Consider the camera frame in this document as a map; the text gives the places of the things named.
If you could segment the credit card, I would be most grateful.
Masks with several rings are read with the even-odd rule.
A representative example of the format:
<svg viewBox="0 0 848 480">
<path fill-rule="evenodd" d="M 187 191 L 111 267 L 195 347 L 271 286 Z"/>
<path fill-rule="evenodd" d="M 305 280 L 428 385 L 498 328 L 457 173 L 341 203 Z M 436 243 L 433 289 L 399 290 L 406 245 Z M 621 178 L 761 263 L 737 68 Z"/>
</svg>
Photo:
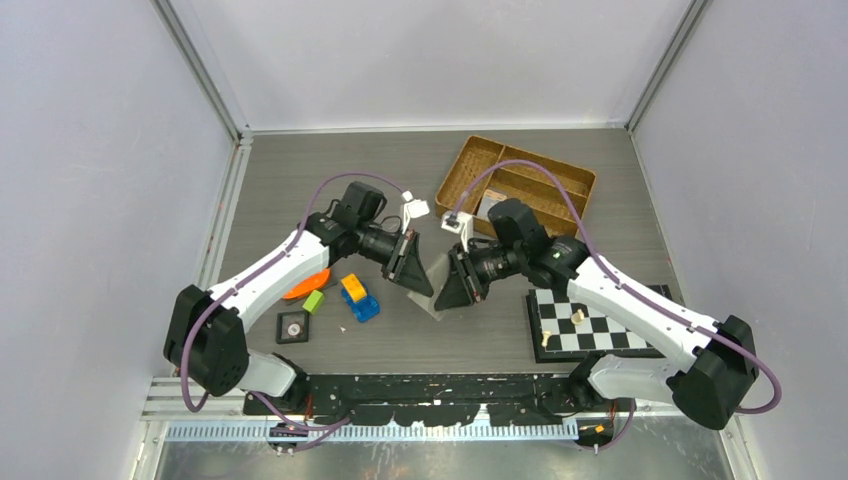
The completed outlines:
<svg viewBox="0 0 848 480">
<path fill-rule="evenodd" d="M 481 209 L 488 209 L 492 206 L 508 199 L 508 196 L 502 192 L 486 189 L 480 202 Z"/>
</svg>

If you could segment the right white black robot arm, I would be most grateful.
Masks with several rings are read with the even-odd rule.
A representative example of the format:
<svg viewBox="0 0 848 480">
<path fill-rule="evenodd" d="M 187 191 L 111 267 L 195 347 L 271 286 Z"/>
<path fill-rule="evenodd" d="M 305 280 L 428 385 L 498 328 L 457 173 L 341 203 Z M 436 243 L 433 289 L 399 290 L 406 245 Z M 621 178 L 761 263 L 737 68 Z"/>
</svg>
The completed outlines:
<svg viewBox="0 0 848 480">
<path fill-rule="evenodd" d="M 616 270 L 571 235 L 551 236 L 530 207 L 511 198 L 494 205 L 494 240 L 471 235 L 473 218 L 447 211 L 441 226 L 459 235 L 434 308 L 469 307 L 486 299 L 492 282 L 520 274 L 535 287 L 561 293 L 591 313 L 610 317 L 659 352 L 657 358 L 597 354 L 570 374 L 574 403 L 596 410 L 608 399 L 675 405 L 690 420 L 722 430 L 741 412 L 757 380 L 751 326 L 731 315 L 717 321 L 674 303 Z"/>
</svg>

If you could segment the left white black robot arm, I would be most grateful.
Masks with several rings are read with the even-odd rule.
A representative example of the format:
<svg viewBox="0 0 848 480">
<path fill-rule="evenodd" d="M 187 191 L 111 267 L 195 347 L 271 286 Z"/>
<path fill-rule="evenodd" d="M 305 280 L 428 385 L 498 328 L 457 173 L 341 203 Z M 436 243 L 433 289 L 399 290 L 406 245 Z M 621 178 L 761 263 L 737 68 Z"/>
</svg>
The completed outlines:
<svg viewBox="0 0 848 480">
<path fill-rule="evenodd" d="M 207 289 L 185 287 L 176 297 L 164 358 L 211 396 L 255 391 L 284 414 L 298 412 L 307 398 L 302 371 L 279 355 L 250 350 L 246 335 L 285 293 L 351 255 L 377 263 L 384 279 L 432 296 L 419 234 L 410 226 L 429 214 L 429 205 L 409 191 L 402 198 L 401 225 L 386 230 L 376 220 L 385 195 L 354 181 L 326 211 L 308 208 L 279 246 L 239 274 Z"/>
</svg>

